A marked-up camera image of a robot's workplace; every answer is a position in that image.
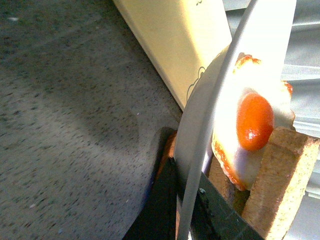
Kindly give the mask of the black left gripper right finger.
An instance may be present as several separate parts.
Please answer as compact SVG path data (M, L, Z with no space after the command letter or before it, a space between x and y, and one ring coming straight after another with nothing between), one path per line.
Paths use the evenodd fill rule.
M204 174L201 175L195 199L190 234L193 240L262 239Z

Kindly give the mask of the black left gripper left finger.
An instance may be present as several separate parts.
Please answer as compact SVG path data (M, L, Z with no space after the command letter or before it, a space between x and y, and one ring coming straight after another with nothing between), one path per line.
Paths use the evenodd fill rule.
M177 224L177 171L165 143L148 199L124 240L174 240Z

